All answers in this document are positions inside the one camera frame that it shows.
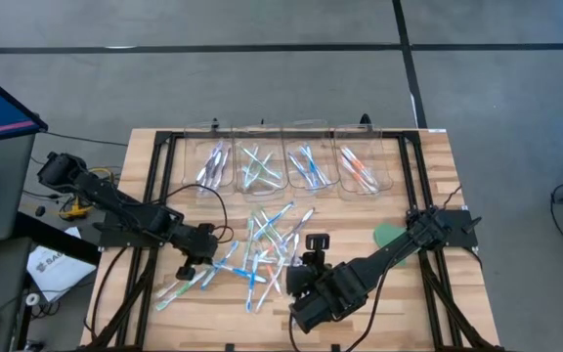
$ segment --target concrete floor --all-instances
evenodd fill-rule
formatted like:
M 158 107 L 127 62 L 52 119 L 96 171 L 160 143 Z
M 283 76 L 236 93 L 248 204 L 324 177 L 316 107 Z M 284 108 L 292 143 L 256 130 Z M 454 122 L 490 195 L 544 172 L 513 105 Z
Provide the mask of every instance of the concrete floor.
M 563 42 L 563 1 L 404 0 L 411 43 Z M 389 0 L 0 0 L 0 47 L 398 42 Z M 563 351 L 563 51 L 414 52 L 430 128 L 447 128 L 503 346 Z M 400 52 L 0 55 L 0 84 L 54 132 L 126 142 L 213 117 L 414 127 Z M 119 165 L 124 149 L 40 135 L 34 156 Z M 26 188 L 44 192 L 29 169 Z M 35 204 L 36 200 L 24 198 Z M 563 226 L 563 206 L 557 208 Z M 55 219 L 53 225 L 65 227 Z M 73 348 L 91 289 L 30 336 Z M 65 322 L 78 330 L 54 329 Z

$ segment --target clear plastic bin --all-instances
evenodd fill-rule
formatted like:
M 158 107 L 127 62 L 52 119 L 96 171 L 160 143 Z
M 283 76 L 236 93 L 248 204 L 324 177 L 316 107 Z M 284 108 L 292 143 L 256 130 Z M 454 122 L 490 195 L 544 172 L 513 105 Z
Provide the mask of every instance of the clear plastic bin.
M 237 191 L 248 200 L 282 197 L 288 184 L 282 129 L 254 125 L 233 131 Z
M 234 143 L 232 130 L 211 128 L 211 122 L 190 125 L 184 129 L 184 179 L 182 184 L 200 184 L 220 195 L 234 192 Z M 213 196 L 196 190 L 200 196 Z
M 283 129 L 288 182 L 298 197 L 329 192 L 338 182 L 333 139 L 325 120 L 295 121 Z
M 376 197 L 392 187 L 379 128 L 342 125 L 333 134 L 341 198 Z

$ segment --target green object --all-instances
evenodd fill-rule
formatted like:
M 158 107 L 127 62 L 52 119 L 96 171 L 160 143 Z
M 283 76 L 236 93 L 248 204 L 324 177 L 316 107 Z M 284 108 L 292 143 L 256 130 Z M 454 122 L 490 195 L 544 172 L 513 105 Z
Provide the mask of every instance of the green object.
M 392 242 L 395 238 L 400 236 L 405 231 L 405 228 L 396 227 L 390 224 L 379 224 L 372 233 L 372 237 L 379 248 L 382 248 L 384 245 Z M 397 264 L 397 266 L 405 265 L 406 259 L 403 259 L 399 262 L 399 264 Z

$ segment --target wooden tabletop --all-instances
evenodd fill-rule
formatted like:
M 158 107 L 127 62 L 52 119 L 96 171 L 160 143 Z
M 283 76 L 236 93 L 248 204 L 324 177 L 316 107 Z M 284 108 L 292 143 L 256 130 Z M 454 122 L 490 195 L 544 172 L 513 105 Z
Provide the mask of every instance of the wooden tabletop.
M 119 190 L 137 199 L 143 197 L 155 131 L 154 129 L 133 130 L 125 157 Z M 444 131 L 420 130 L 419 133 L 433 200 L 436 204 L 442 204 L 447 195 L 459 185 L 449 139 Z M 203 161 L 199 160 L 197 165 L 185 165 L 184 143 L 180 140 L 177 146 L 169 191 L 182 185 L 185 179 L 185 166 L 187 166 L 186 170 L 193 168 L 199 170 L 200 164 L 207 157 L 202 155 Z M 411 145 L 408 145 L 408 149 L 418 204 L 423 204 Z M 291 227 L 307 209 L 315 207 L 316 212 L 301 232 L 301 238 L 304 239 L 305 235 L 310 233 L 329 233 L 331 245 L 326 253 L 327 262 L 335 265 L 340 261 L 349 261 L 354 257 L 373 253 L 377 249 L 372 237 L 373 229 L 384 222 L 404 227 L 405 212 L 409 208 L 397 142 L 384 140 L 383 150 L 383 159 L 386 160 L 388 173 L 392 179 L 392 188 L 382 192 L 379 198 L 342 199 L 336 189 L 316 197 L 298 197 L 291 187 L 287 187 L 280 197 L 257 203 L 245 200 L 242 194 L 226 192 L 223 198 L 228 207 L 229 225 L 236 231 L 235 239 L 240 241 L 240 248 L 231 258 L 230 263 L 237 266 L 241 264 L 243 246 L 246 242 L 246 220 L 251 211 L 262 205 L 267 212 L 276 213 L 293 199 L 296 206 L 284 216 L 278 227 L 280 229 Z M 157 174 L 154 197 L 157 197 L 159 192 L 159 178 L 162 172 Z M 183 212 L 186 216 L 185 222 L 188 224 L 212 222 L 220 225 L 223 222 L 223 213 L 218 200 L 202 198 L 196 191 L 182 192 L 170 198 L 168 205 Z M 464 205 L 462 194 L 457 194 L 451 200 L 449 208 L 460 208 L 462 205 Z M 229 245 L 229 243 L 219 245 L 217 257 L 222 257 Z M 305 248 L 305 244 L 302 242 L 299 248 Z M 93 302 L 99 282 L 117 251 L 118 248 L 113 248 L 104 252 L 102 256 Z M 97 320 L 99 328 L 109 321 L 122 302 L 131 254 L 131 249 L 126 250 L 108 278 L 99 305 Z M 446 248 L 445 255 L 455 302 L 484 338 L 493 344 L 498 344 L 497 331 L 478 262 L 463 249 Z M 172 282 L 177 268 L 183 261 L 184 257 L 177 249 L 170 247 L 161 249 L 154 286 L 160 287 Z M 268 278 L 266 268 L 260 267 L 259 273 Z M 280 279 L 280 283 L 283 289 L 284 278 Z M 264 288 L 262 284 L 256 285 L 255 302 Z M 237 350 L 291 350 L 287 330 L 287 306 L 291 303 L 290 298 L 272 290 L 262 310 L 258 314 L 252 314 L 245 312 L 246 293 L 247 280 L 227 272 L 220 272 L 207 290 L 200 290 L 197 285 L 165 310 L 157 312 L 152 308 L 147 324 L 145 350 L 224 350 L 226 343 L 235 344 Z M 409 257 L 404 265 L 388 272 L 379 299 L 380 304 L 371 333 L 358 350 L 432 349 L 426 301 L 416 256 Z M 365 307 L 342 322 L 322 324 L 309 334 L 295 329 L 294 337 L 298 347 L 301 350 L 330 350 L 331 344 L 340 344 L 344 350 L 365 330 L 373 300 L 374 293 L 370 295 Z M 138 312 L 137 305 L 132 310 L 129 320 L 128 343 L 134 341 Z M 439 312 L 443 335 L 448 343 L 449 329 L 441 303 L 439 303 Z M 90 333 L 84 331 L 81 343 L 88 343 L 89 340 Z

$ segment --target white tape roll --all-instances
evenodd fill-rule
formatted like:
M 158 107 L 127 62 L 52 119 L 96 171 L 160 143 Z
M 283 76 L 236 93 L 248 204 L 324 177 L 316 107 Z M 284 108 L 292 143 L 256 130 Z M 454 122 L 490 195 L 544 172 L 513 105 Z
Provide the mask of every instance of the white tape roll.
M 35 306 L 40 301 L 40 296 L 37 293 L 30 293 L 25 298 L 25 305 L 30 307 Z

